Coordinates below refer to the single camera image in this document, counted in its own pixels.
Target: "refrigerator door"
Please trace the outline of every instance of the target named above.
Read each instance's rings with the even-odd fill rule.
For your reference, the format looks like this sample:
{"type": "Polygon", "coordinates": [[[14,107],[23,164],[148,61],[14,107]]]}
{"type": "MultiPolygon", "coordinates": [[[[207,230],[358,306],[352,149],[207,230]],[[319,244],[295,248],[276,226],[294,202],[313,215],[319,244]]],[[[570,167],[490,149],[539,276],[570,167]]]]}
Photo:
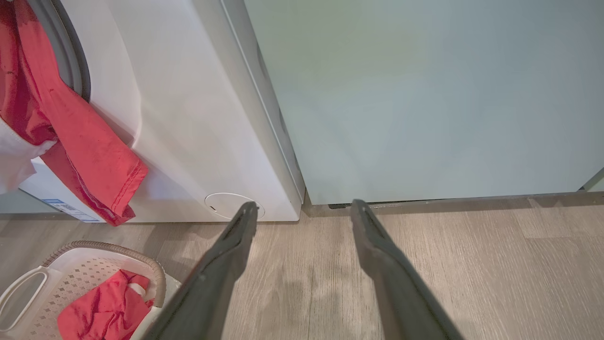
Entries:
{"type": "Polygon", "coordinates": [[[314,204],[578,190],[604,2],[245,0],[314,204]]]}

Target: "red clothing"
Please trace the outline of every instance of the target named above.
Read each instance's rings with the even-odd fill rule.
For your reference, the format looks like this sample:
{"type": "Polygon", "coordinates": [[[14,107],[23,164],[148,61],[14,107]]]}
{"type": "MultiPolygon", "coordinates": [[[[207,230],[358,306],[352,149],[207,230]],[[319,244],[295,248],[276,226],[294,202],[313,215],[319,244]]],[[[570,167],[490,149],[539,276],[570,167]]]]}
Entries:
{"type": "Polygon", "coordinates": [[[149,279],[120,269],[107,281],[65,307],[57,318],[63,340],[128,340],[152,305],[134,289],[149,279]]]}
{"type": "Polygon", "coordinates": [[[0,0],[0,117],[33,145],[58,142],[42,157],[78,198],[116,226],[147,166],[59,76],[54,52],[26,0],[0,0]]]}

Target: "laundry basket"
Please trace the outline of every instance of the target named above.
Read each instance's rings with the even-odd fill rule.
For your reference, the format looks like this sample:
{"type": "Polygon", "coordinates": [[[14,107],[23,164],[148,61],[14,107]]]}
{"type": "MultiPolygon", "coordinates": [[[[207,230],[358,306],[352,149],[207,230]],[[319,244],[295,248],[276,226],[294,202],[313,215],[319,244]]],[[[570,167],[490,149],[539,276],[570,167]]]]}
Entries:
{"type": "Polygon", "coordinates": [[[120,269],[147,277],[149,286],[144,300],[155,299],[131,337],[140,339],[180,283],[167,277],[152,258],[114,244],[92,241],[66,244],[8,287],[0,296],[0,339],[61,339],[59,313],[120,269]]]}

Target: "label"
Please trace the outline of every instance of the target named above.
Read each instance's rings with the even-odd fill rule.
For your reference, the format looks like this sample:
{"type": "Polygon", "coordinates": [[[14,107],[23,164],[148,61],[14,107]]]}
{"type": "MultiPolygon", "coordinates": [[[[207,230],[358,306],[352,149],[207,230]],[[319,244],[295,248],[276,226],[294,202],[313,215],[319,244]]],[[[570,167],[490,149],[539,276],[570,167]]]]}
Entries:
{"type": "Polygon", "coordinates": [[[42,200],[46,203],[48,203],[49,205],[54,206],[55,208],[57,208],[58,210],[71,215],[75,218],[77,218],[80,221],[83,222],[100,222],[99,220],[97,220],[96,218],[90,216],[90,215],[86,215],[83,212],[79,211],[78,209],[70,206],[69,204],[61,201],[61,200],[56,200],[56,199],[51,199],[51,200],[42,200]]]}

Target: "laminate floor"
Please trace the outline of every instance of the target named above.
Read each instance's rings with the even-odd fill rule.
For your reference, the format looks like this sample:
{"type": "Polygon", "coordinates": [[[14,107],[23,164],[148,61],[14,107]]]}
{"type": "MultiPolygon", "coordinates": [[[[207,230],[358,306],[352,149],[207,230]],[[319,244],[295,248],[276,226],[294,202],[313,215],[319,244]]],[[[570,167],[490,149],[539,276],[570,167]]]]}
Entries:
{"type": "MultiPolygon", "coordinates": [[[[467,339],[604,339],[602,193],[374,211],[467,339]]],[[[382,337],[348,213],[307,204],[297,223],[258,225],[224,339],[382,337]]],[[[183,281],[224,227],[0,215],[0,291],[74,240],[137,250],[183,281]]]]}

